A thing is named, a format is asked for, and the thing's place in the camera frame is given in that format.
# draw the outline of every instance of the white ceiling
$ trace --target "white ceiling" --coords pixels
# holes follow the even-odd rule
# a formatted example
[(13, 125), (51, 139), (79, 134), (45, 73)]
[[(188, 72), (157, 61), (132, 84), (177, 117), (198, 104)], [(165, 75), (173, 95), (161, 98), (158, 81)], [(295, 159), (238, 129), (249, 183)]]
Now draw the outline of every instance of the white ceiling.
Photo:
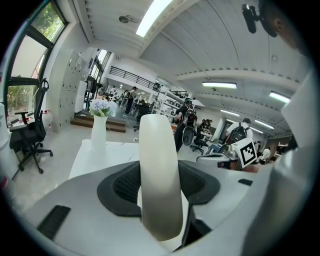
[[(153, 0), (73, 1), (93, 46), (165, 70), (206, 107), (274, 126), (260, 127), (271, 136), (288, 132), (280, 113), (284, 104), (269, 93), (291, 97), (312, 65), (281, 38), (268, 36), (260, 23), (255, 34), (248, 31), (241, 5), (257, 7), (258, 0), (173, 0), (145, 38), (136, 35), (139, 24), (123, 24), (119, 16), (141, 21)], [(237, 89), (212, 91), (203, 81), (234, 82)]]

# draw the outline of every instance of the white floor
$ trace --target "white floor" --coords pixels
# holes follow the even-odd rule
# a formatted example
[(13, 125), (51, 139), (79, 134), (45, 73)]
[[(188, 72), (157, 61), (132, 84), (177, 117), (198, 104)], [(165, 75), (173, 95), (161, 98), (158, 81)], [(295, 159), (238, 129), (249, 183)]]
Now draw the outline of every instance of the white floor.
[[(49, 132), (43, 141), (44, 149), (51, 149), (53, 157), (48, 153), (39, 154), (39, 165), (44, 173), (40, 174), (33, 159), (18, 171), (13, 179), (15, 198), (13, 207), (23, 213), (37, 200), (68, 180), (72, 165), (84, 139), (90, 139), (91, 128), (70, 125), (60, 133)], [(139, 137), (127, 126), (126, 133), (107, 131), (107, 141), (133, 143)], [(182, 146), (178, 159), (195, 162), (200, 156), (198, 151), (192, 152), (189, 146)]]

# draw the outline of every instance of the white table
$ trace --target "white table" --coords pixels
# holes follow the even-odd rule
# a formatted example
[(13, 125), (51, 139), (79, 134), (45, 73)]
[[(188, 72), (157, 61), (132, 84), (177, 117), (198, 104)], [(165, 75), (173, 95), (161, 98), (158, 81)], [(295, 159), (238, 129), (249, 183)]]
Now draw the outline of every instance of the white table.
[(75, 157), (69, 179), (79, 175), (89, 174), (104, 168), (139, 160), (138, 143), (122, 143), (106, 141), (105, 155), (95, 155), (91, 152), (91, 139), (82, 141)]

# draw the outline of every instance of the camera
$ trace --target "camera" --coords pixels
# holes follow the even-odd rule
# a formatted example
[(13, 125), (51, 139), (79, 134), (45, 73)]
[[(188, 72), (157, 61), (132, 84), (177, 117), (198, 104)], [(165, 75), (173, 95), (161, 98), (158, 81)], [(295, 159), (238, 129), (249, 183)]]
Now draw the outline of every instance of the camera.
[(273, 30), (271, 24), (266, 19), (267, 6), (268, 0), (260, 0), (258, 10), (254, 6), (244, 3), (241, 6), (242, 15), (250, 33), (255, 34), (257, 32), (256, 22), (260, 21), (268, 35), (275, 38), (277, 33)]

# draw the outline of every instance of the white cabinet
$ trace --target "white cabinet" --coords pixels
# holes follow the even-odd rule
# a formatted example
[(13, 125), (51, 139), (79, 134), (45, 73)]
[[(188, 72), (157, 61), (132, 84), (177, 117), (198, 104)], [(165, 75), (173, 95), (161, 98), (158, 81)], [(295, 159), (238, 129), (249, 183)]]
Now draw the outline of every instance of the white cabinet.
[(63, 130), (75, 116), (75, 101), (84, 66), (85, 61), (73, 50), (61, 49), (56, 57), (46, 100), (55, 132)]

